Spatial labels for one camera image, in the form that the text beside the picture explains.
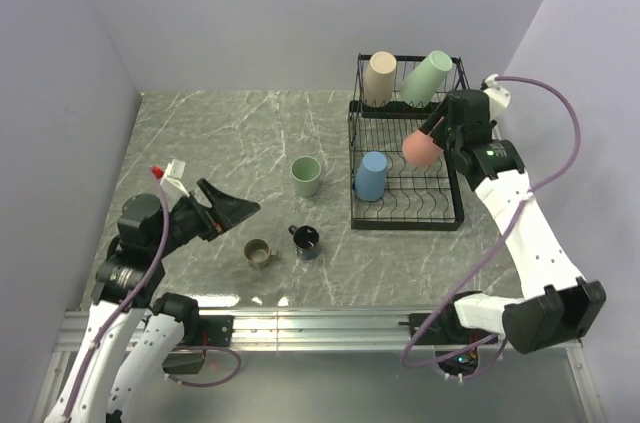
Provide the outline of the pink plastic tumbler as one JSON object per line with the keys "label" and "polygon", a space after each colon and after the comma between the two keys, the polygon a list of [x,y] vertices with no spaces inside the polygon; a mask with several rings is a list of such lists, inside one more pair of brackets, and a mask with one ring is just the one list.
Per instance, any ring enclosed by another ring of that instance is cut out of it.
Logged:
{"label": "pink plastic tumbler", "polygon": [[443,150],[430,135],[416,130],[404,139],[402,152],[409,164],[426,168],[438,160]]}

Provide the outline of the large green plastic tumbler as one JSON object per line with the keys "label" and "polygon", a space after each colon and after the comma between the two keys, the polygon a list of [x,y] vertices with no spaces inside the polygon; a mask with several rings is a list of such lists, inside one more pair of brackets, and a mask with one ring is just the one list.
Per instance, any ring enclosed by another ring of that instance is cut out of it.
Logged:
{"label": "large green plastic tumbler", "polygon": [[413,107],[423,107],[440,89],[453,68],[451,57],[441,51],[433,50],[402,81],[399,99]]}

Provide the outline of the beige plastic tumbler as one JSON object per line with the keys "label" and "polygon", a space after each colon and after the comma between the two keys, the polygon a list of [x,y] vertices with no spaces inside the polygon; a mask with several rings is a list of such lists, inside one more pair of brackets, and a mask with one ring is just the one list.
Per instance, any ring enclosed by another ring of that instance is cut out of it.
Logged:
{"label": "beige plastic tumbler", "polygon": [[363,76],[363,99],[371,107],[381,107],[393,97],[397,60],[386,51],[374,53]]}

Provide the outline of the small green plastic tumbler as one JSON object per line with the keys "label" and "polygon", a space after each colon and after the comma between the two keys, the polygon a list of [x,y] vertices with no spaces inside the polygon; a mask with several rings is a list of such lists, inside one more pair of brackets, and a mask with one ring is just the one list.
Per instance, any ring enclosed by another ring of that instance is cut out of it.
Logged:
{"label": "small green plastic tumbler", "polygon": [[311,156],[297,158],[291,165],[295,192],[303,198],[313,197],[320,186],[321,165]]}

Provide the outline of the blue plastic tumbler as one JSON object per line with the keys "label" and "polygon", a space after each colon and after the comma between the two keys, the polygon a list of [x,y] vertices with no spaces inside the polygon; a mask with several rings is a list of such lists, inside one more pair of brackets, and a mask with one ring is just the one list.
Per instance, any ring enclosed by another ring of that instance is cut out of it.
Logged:
{"label": "blue plastic tumbler", "polygon": [[366,202],[375,202],[385,193],[387,157],[377,151],[368,152],[356,172],[354,179],[355,196]]}

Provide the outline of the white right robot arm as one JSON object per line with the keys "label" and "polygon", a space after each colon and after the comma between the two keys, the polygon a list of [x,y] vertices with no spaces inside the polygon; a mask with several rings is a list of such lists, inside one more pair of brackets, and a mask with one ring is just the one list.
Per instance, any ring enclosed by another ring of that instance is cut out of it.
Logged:
{"label": "white right robot arm", "polygon": [[456,293],[440,318],[445,338],[474,330],[505,337],[520,353],[583,338],[606,301],[562,249],[535,198],[515,146],[493,136],[509,104],[500,87],[448,93],[421,127],[442,148],[489,211],[520,279],[519,299]]}

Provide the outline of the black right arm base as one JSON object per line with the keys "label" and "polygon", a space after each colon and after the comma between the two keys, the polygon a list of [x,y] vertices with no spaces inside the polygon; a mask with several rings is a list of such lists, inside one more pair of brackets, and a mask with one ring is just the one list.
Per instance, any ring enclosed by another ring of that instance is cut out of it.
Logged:
{"label": "black right arm base", "polygon": [[[398,325],[409,331],[413,337],[422,323],[430,316],[426,313],[410,313],[398,322]],[[417,340],[417,346],[469,345],[490,336],[487,344],[496,344],[498,337],[480,329],[469,329],[461,326],[457,317],[450,311],[443,311]]]}

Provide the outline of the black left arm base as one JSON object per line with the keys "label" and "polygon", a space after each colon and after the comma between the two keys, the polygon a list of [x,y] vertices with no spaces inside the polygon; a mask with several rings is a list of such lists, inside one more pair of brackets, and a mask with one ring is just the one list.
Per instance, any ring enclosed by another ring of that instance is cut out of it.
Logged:
{"label": "black left arm base", "polygon": [[232,340],[234,317],[232,315],[201,315],[200,332],[207,346],[229,347]]}

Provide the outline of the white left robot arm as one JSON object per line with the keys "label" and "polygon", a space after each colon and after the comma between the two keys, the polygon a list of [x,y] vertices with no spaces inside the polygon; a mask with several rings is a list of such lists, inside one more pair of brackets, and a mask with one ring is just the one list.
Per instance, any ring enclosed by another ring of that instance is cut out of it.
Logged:
{"label": "white left robot arm", "polygon": [[179,345],[201,333],[196,300],[154,293],[162,260],[195,238],[213,241],[249,219],[256,202],[230,196],[206,179],[201,204],[185,192],[169,204],[164,186],[129,198],[99,266],[85,333],[49,422],[124,422],[136,392]]}

